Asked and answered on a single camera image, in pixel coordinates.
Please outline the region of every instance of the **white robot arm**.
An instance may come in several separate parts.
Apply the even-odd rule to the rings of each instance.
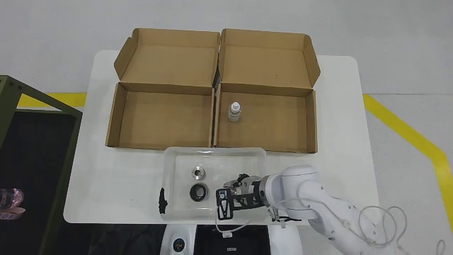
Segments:
[[[395,254],[382,228],[353,204],[327,194],[312,166],[291,166],[278,174],[239,177],[216,191],[219,220],[235,210],[267,206],[273,220],[308,220],[343,254]],[[279,210],[287,217],[280,217]]]

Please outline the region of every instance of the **yellow floor line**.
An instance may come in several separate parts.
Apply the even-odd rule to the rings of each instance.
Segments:
[[[365,108],[370,113],[431,159],[437,182],[439,183],[440,193],[444,200],[450,229],[453,232],[453,175],[448,164],[447,155],[370,95],[363,95],[363,101]]]
[[[48,95],[69,106],[83,107],[85,105],[86,93],[48,93]],[[447,211],[450,228],[453,231],[453,175],[448,164],[447,155],[370,95],[364,94],[363,100],[365,108],[370,113],[431,159],[440,192],[442,193],[445,210]],[[24,108],[48,107],[45,103],[25,95],[22,95],[18,106]]]
[[[86,93],[47,93],[47,95],[56,98],[63,103],[72,107],[85,106]],[[47,104],[42,103],[34,98],[22,95],[18,107],[21,108],[46,108]]]

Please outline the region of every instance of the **open cardboard box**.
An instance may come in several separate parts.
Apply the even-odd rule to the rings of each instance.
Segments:
[[[252,30],[222,32],[214,145],[317,152],[320,69],[308,35]],[[228,119],[241,104],[241,117]]]
[[[120,78],[109,147],[211,147],[220,34],[135,29],[115,60]]]

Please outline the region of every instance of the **green metal stand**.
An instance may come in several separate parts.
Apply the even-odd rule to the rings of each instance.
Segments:
[[[39,254],[51,254],[62,221],[64,202],[69,184],[69,177],[71,175],[77,137],[79,136],[82,112],[12,77],[0,76],[0,149],[3,146],[14,113],[19,111],[17,105],[22,94],[42,101],[43,103],[62,111],[46,111],[46,113],[69,114],[76,118],[62,172],[59,176],[59,183],[50,210],[50,216],[40,246]]]

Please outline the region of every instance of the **table surface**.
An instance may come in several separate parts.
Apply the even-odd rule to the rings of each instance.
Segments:
[[[118,82],[118,51],[96,54],[69,182],[64,219],[71,223],[163,223],[158,209],[164,151],[105,146],[110,109]],[[267,173],[288,166],[315,166],[332,196],[357,206],[378,205],[357,62],[352,57],[318,56],[315,84],[319,152],[267,152]],[[368,215],[376,222],[379,212]],[[166,223],[212,224],[210,221]],[[270,225],[270,218],[255,225]]]

